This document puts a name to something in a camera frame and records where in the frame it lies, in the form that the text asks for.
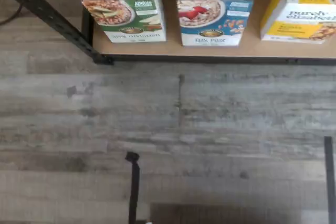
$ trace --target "flax plus oatmeal box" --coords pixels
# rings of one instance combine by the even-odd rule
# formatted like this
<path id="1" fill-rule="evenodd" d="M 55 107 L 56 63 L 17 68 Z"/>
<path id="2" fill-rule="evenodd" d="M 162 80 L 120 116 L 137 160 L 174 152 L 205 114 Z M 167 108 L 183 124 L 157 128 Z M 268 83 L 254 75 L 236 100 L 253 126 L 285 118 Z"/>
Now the flax plus oatmeal box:
<path id="1" fill-rule="evenodd" d="M 112 42 L 165 41 L 161 0 L 82 0 Z"/>
<path id="2" fill-rule="evenodd" d="M 336 0 L 271 0 L 262 40 L 321 44 L 336 33 Z"/>
<path id="3" fill-rule="evenodd" d="M 253 0 L 177 0 L 184 46 L 238 46 Z"/>

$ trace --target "black cable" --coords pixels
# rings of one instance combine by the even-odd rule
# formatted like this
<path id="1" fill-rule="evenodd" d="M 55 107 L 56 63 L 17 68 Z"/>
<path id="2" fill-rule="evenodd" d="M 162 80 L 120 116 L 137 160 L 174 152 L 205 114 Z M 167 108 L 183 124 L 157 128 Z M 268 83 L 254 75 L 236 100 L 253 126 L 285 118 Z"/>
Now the black cable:
<path id="1" fill-rule="evenodd" d="M 23 1 L 20 3 L 20 6 L 19 6 L 18 10 L 11 17 L 9 17 L 9 18 L 7 18 L 3 21 L 0 21 L 0 26 L 3 26 L 5 24 L 11 22 L 12 20 L 14 20 L 15 18 L 17 18 L 20 15 L 21 10 L 23 8 L 23 3 L 24 3 Z"/>

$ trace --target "white box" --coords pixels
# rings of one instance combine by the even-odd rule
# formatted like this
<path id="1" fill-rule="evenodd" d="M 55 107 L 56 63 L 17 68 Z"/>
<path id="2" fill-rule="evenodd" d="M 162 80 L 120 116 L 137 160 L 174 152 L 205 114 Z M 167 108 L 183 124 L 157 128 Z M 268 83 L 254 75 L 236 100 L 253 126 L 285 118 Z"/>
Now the white box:
<path id="1" fill-rule="evenodd" d="M 177 0 L 184 46 L 238 46 L 253 0 Z"/>
<path id="2" fill-rule="evenodd" d="M 82 0 L 112 42 L 166 41 L 161 0 Z"/>

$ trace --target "metal stand base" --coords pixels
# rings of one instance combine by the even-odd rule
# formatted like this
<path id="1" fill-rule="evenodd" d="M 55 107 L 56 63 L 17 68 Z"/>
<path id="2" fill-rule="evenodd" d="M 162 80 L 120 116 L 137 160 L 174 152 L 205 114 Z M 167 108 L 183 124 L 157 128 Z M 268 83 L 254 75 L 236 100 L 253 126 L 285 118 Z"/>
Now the metal stand base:
<path id="1" fill-rule="evenodd" d="M 113 61 L 98 53 L 83 34 L 67 21 L 45 0 L 16 0 L 42 19 L 54 30 L 62 34 L 68 41 L 75 44 L 80 50 L 90 56 L 95 63 L 112 65 Z"/>

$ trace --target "wooden floor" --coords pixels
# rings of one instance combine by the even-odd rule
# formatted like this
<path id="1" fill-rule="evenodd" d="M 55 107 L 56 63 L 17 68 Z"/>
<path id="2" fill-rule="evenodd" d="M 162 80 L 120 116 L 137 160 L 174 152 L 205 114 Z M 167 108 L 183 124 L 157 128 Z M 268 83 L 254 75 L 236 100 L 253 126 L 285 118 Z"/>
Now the wooden floor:
<path id="1" fill-rule="evenodd" d="M 80 0 L 48 1 L 80 27 Z M 129 150 L 139 218 L 327 223 L 336 67 L 96 66 L 25 10 L 0 27 L 0 74 L 1 224 L 126 223 Z"/>

